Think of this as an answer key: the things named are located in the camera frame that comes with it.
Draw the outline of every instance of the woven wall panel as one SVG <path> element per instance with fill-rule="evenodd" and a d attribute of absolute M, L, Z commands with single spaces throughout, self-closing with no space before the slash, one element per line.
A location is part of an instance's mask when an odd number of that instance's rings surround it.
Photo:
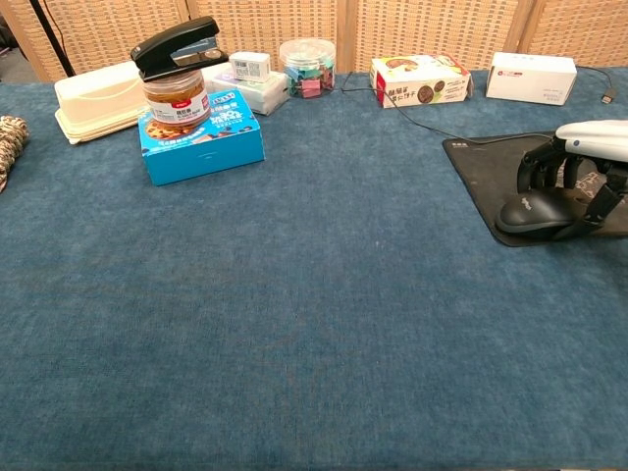
<path fill-rule="evenodd" d="M 46 0 L 46 3 L 63 33 L 66 51 L 77 74 L 129 60 L 129 53 L 138 42 L 182 21 L 174 0 L 150 3 Z M 63 68 L 28 0 L 11 0 L 9 4 L 38 60 L 43 63 L 48 79 L 64 78 Z M 61 43 L 58 29 L 52 21 L 50 24 Z"/>
<path fill-rule="evenodd" d="M 628 1 L 550 0 L 528 51 L 589 66 L 628 65 Z"/>
<path fill-rule="evenodd" d="M 512 24 L 517 0 L 359 0 L 356 71 L 371 59 L 449 53 L 468 69 L 487 69 Z"/>
<path fill-rule="evenodd" d="M 267 52 L 272 68 L 279 61 L 282 42 L 298 37 L 320 37 L 336 43 L 336 0 L 188 0 L 190 11 L 214 17 L 220 28 L 219 46 L 236 51 Z"/>

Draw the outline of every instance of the wicker backdrop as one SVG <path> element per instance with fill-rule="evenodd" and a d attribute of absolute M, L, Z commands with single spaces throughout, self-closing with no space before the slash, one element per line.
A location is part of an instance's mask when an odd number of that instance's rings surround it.
<path fill-rule="evenodd" d="M 39 3 L 46 12 L 43 0 Z M 77 74 L 127 61 L 138 42 L 187 20 L 184 0 L 45 0 L 45 4 L 58 27 L 48 13 L 46 17 Z M 39 78 L 65 77 L 28 0 L 0 0 L 0 11 Z"/>
<path fill-rule="evenodd" d="M 468 69 L 485 69 L 503 50 L 517 0 L 359 0 L 353 69 L 371 59 L 448 52 Z"/>
<path fill-rule="evenodd" d="M 538 10 L 522 38 L 526 51 L 559 53 L 583 66 L 628 65 L 628 1 L 549 0 Z"/>
<path fill-rule="evenodd" d="M 45 1 L 77 73 L 126 61 L 141 40 L 202 15 L 217 20 L 228 53 L 269 52 L 275 69 L 281 43 L 306 36 L 337 45 L 341 72 L 365 71 L 373 57 L 433 52 L 486 69 L 500 50 L 628 66 L 628 0 Z M 0 0 L 0 12 L 39 78 L 63 78 L 29 1 Z"/>
<path fill-rule="evenodd" d="M 338 43 L 336 0 L 188 0 L 193 16 L 213 17 L 221 32 L 218 45 L 236 51 L 268 52 L 280 70 L 279 47 L 298 37 Z"/>

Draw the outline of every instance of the blue cardboard box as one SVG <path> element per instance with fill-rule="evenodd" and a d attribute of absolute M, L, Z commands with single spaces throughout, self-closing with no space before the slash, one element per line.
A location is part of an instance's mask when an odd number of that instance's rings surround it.
<path fill-rule="evenodd" d="M 154 184 L 191 179 L 264 160 L 259 123 L 239 90 L 209 94 L 211 115 L 201 125 L 168 130 L 152 114 L 139 117 L 139 142 Z"/>

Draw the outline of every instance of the leopard print fabric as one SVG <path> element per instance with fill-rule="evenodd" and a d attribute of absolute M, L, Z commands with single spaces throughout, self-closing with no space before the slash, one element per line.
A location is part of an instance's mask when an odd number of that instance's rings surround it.
<path fill-rule="evenodd" d="M 0 117 L 0 192 L 7 185 L 9 170 L 28 140 L 28 127 L 22 118 Z"/>

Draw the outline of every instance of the black stapler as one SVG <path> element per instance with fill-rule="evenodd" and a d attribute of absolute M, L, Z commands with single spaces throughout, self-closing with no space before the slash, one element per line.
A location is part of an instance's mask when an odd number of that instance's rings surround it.
<path fill-rule="evenodd" d="M 212 17 L 170 27 L 141 42 L 131 58 L 144 81 L 215 66 L 229 61 L 229 55 L 216 47 L 220 30 Z"/>

